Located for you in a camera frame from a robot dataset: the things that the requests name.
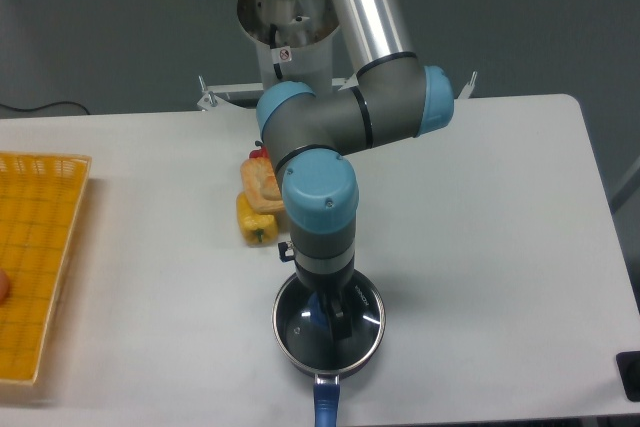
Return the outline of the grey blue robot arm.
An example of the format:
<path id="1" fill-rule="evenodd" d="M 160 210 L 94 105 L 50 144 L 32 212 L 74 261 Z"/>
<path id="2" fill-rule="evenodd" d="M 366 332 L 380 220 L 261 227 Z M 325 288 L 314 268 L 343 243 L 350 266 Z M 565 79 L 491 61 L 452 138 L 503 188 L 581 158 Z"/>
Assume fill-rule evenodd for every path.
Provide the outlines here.
<path id="1" fill-rule="evenodd" d="M 274 58 L 257 105 L 260 137 L 290 220 L 296 274 L 334 339 L 352 333 L 344 292 L 354 272 L 359 193 L 348 155 L 447 126 L 444 72 L 418 60 L 397 0 L 254 0 L 253 36 L 272 53 L 344 33 L 353 87 L 319 94 L 293 59 Z"/>

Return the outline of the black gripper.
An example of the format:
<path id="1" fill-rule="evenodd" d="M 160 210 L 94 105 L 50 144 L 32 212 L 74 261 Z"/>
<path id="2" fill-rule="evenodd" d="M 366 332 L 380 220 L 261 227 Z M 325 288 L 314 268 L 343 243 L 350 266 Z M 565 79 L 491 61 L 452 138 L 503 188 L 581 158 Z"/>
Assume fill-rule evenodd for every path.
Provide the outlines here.
<path id="1" fill-rule="evenodd" d="M 295 248 L 292 241 L 278 243 L 279 259 L 290 262 L 295 259 Z M 324 298 L 324 311 L 327 317 L 331 338 L 342 341 L 352 336 L 351 311 L 343 296 L 347 284 L 354 273 L 354 262 L 350 261 L 341 269 L 332 273 L 314 273 L 294 262 L 296 279 L 300 289 L 317 293 Z"/>

